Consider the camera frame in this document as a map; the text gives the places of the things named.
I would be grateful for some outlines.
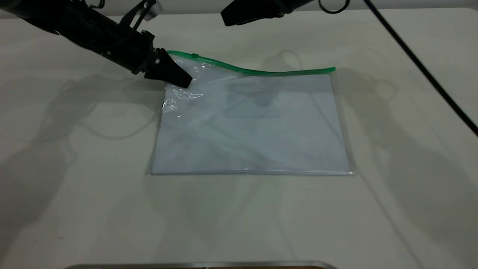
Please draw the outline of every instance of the wire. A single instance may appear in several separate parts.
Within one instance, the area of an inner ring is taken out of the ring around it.
[[[329,13],[329,14],[337,14],[337,13],[341,13],[342,11],[346,10],[348,8],[348,5],[350,4],[350,0],[345,0],[345,4],[344,6],[339,9],[339,10],[336,10],[336,11],[331,11],[331,10],[328,10],[326,9],[323,5],[322,5],[322,0],[319,0],[319,6],[320,8],[325,12],[325,13]]]
[[[413,51],[408,47],[408,45],[402,40],[402,38],[397,34],[397,32],[392,28],[392,26],[387,22],[387,20],[382,16],[382,14],[377,10],[375,5],[371,0],[363,0],[372,13],[377,17],[377,19],[382,23],[382,25],[387,29],[390,35],[395,39],[395,41],[400,45],[403,51],[407,56],[413,61],[413,63],[418,67],[418,69],[423,73],[423,75],[428,79],[428,81],[433,85],[435,90],[440,94],[440,96],[446,101],[446,103],[455,111],[455,113],[460,117],[460,119],[470,128],[470,130],[478,136],[478,126],[468,117],[468,115],[458,106],[458,104],[453,100],[453,98],[446,92],[446,90],[440,85],[440,83],[433,77],[433,75],[428,71],[425,65],[418,59],[418,57],[413,53]],[[346,0],[345,6],[338,11],[329,11],[325,9],[319,0],[319,6],[326,13],[337,14],[342,12],[349,5],[350,0]]]
[[[86,0],[82,0],[82,2],[83,2],[86,6],[88,6]],[[102,8],[105,7],[105,0],[100,0],[98,6],[90,5],[89,7],[92,8],[92,9],[102,9]]]
[[[136,131],[134,132],[131,132],[129,134],[126,134],[126,135],[121,135],[121,136],[109,136],[109,135],[106,135],[106,134],[102,134],[100,132],[98,132],[97,130],[93,129],[91,126],[89,126],[88,124],[86,123],[79,123],[80,126],[84,127],[85,129],[87,129],[88,131],[90,131],[92,134],[94,135],[97,135],[101,138],[104,138],[104,139],[107,139],[107,140],[123,140],[123,139],[126,139],[126,138],[130,138],[136,134],[139,134],[141,133],[143,130],[145,130],[146,128],[148,128],[148,126],[154,122],[154,120],[156,119],[157,115],[154,114],[152,116],[152,118],[145,124],[143,125],[141,128],[137,129]]]
[[[148,2],[148,0],[143,0],[141,2],[141,4],[144,4]],[[136,30],[138,30],[141,22],[144,20],[144,17],[146,17],[146,15],[148,14],[149,10],[151,9],[152,5],[148,5],[140,14],[140,17],[138,18],[138,20],[136,21],[135,25],[133,26],[133,28],[126,34],[125,37],[121,38],[119,41],[117,41],[116,43],[113,43],[111,45],[107,45],[107,46],[100,46],[100,45],[95,45],[95,44],[86,44],[85,42],[80,42],[78,40],[72,40],[72,38],[68,38],[70,39],[70,41],[76,43],[77,45],[79,46],[82,46],[82,47],[86,47],[90,50],[95,50],[95,49],[99,49],[99,50],[109,50],[109,49],[113,49],[121,44],[123,44],[125,41],[127,41],[131,35],[133,35],[133,33],[136,32]]]

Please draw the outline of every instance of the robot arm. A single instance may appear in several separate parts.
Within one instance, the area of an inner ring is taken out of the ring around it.
[[[262,18],[282,17],[312,0],[235,0],[222,16],[226,25],[241,25]],[[147,79],[164,80],[187,88],[191,76],[182,70],[162,48],[153,47],[154,35],[138,32],[143,19],[150,20],[161,11],[156,0],[142,0],[120,23],[87,6],[85,0],[0,0],[0,9],[10,12],[47,32],[60,34],[128,69],[145,73]],[[134,16],[140,18],[130,27]]]

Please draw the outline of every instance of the wrinkled plastic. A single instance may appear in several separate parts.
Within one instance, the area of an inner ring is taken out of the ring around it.
[[[351,173],[335,68],[261,72],[169,53],[193,82],[166,86],[152,174]]]

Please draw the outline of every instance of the black cable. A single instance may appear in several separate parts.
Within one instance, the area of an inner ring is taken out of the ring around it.
[[[325,13],[329,13],[329,14],[337,14],[337,13],[341,13],[342,11],[346,10],[348,8],[348,5],[350,4],[350,0],[345,0],[345,5],[339,9],[339,10],[336,10],[336,11],[330,11],[328,9],[326,9],[323,5],[322,5],[322,0],[319,0],[319,6],[320,8],[325,12]]]
[[[350,0],[346,0],[345,8],[347,8]],[[400,47],[404,50],[407,56],[413,61],[413,63],[418,67],[418,69],[423,73],[423,75],[428,79],[428,81],[433,85],[435,90],[443,97],[443,99],[448,103],[448,105],[455,111],[455,113],[460,117],[460,119],[471,129],[471,131],[478,136],[478,127],[476,124],[467,116],[467,114],[458,106],[458,104],[451,98],[451,96],[446,92],[446,90],[440,85],[440,83],[433,77],[433,75],[428,71],[428,69],[423,65],[423,63],[418,59],[418,57],[413,53],[413,51],[407,46],[407,44],[400,38],[397,32],[390,26],[387,20],[380,14],[377,10],[375,5],[370,0],[363,0],[368,8],[372,11],[372,13],[377,17],[377,19],[382,23],[382,25],[387,29],[390,35],[395,39],[395,41],[400,45]],[[321,0],[319,0],[320,7],[324,10],[324,12],[330,14],[337,14],[345,10],[342,8],[338,11],[329,11],[324,9],[321,4]]]
[[[138,18],[138,20],[136,21],[135,25],[133,26],[133,28],[130,30],[130,32],[121,40],[119,40],[118,42],[116,42],[114,45],[112,46],[109,46],[107,48],[109,49],[112,49],[112,48],[115,48],[119,45],[121,45],[123,42],[125,42],[126,40],[128,40],[131,35],[136,32],[136,30],[139,28],[141,22],[144,20],[144,17],[146,17],[146,15],[148,14],[149,10],[151,9],[152,5],[148,5],[144,10],[143,12],[141,12],[141,15],[140,17]]]
[[[83,2],[86,6],[88,6],[86,0],[82,0],[82,2]],[[98,6],[90,5],[89,7],[92,8],[92,9],[102,9],[102,8],[105,7],[105,0],[100,0]]]

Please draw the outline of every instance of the black robotic arm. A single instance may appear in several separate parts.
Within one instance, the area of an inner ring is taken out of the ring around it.
[[[241,25],[264,18],[280,18],[313,0],[234,0],[222,12],[227,26]],[[455,103],[451,96],[438,83],[425,65],[418,59],[408,45],[400,38],[371,0],[363,0],[377,19],[383,24],[407,56],[415,63],[437,92],[457,113],[463,122],[478,136],[478,127]],[[345,10],[350,0],[345,0],[343,8],[327,10],[319,0],[323,11],[331,14]],[[102,8],[105,0],[98,6],[87,6],[85,0],[0,0],[0,9],[17,15],[25,21],[53,34],[60,34],[72,42],[125,67],[133,74],[144,72],[145,78],[164,80],[187,88],[191,76],[182,70],[164,49],[154,48],[154,35],[148,31],[137,31],[143,19],[157,15],[156,0],[142,0],[116,23],[95,9]],[[134,16],[140,18],[130,27]]]

